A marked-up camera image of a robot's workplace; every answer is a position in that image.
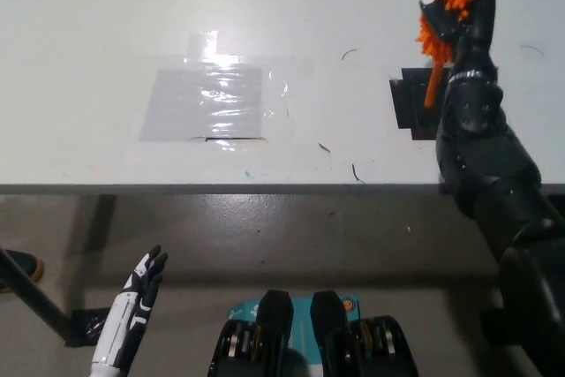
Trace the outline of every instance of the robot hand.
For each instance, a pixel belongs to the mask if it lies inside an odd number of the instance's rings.
[[[421,0],[453,52],[436,137],[445,185],[479,226],[499,265],[504,306],[483,320],[492,344],[520,344],[545,377],[565,375],[565,219],[541,191],[535,162],[506,122],[489,50],[495,0],[463,19],[445,0]]]
[[[91,377],[129,373],[162,282],[167,253],[160,252],[157,245],[147,253],[116,296],[96,345]]]
[[[393,318],[348,321],[343,301],[333,291],[314,293],[310,318],[324,377],[418,377],[404,333]],[[269,290],[259,302],[255,322],[226,322],[207,376],[305,375],[304,365],[297,366],[287,355],[293,320],[289,293]],[[296,331],[305,347],[304,322],[299,320],[301,329]]]

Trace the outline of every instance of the black robotic arm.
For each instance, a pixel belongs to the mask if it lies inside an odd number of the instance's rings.
[[[501,108],[489,55],[495,0],[476,0],[470,17],[450,31],[444,28],[455,21],[441,2],[420,4],[454,52],[436,138],[441,174],[498,261],[504,307],[495,318],[504,323],[496,327],[508,330],[498,337],[521,344],[544,376],[563,376],[565,221],[542,193],[538,167]]]

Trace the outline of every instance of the clear tape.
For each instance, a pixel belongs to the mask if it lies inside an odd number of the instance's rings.
[[[197,35],[184,57],[162,59],[140,140],[290,138],[285,61],[218,55],[217,32]]]

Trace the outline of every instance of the black marker mark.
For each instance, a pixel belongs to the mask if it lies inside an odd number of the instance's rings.
[[[532,49],[532,50],[535,50],[535,51],[537,51],[541,56],[546,57],[546,54],[545,54],[541,49],[538,49],[538,48],[536,48],[535,46],[531,46],[530,44],[521,44],[520,47],[521,47],[521,48],[524,48],[524,49]]]
[[[345,52],[342,56],[342,61],[345,59],[346,56],[348,56],[351,52],[357,52],[357,49],[352,49],[352,50],[348,50],[347,52]]]
[[[366,185],[366,182],[363,181],[361,178],[359,178],[359,177],[357,176],[357,172],[355,171],[355,164],[354,164],[354,163],[352,163],[351,169],[353,170],[353,177],[354,177],[359,183],[362,183],[362,184]]]
[[[329,150],[327,147],[325,147],[324,145],[322,145],[321,143],[318,143],[318,146],[322,149],[325,150],[326,152],[328,152],[330,155],[332,154],[332,151]]]
[[[193,137],[193,139],[202,139],[201,137]],[[262,140],[266,141],[264,137],[205,137],[204,141],[216,141],[216,140]]]

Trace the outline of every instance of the shoe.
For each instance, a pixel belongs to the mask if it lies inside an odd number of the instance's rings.
[[[30,253],[6,251],[11,258],[19,265],[32,281],[37,282],[43,276],[45,265],[43,261],[35,258]],[[4,283],[4,279],[0,275],[0,293],[8,293],[11,289]]]

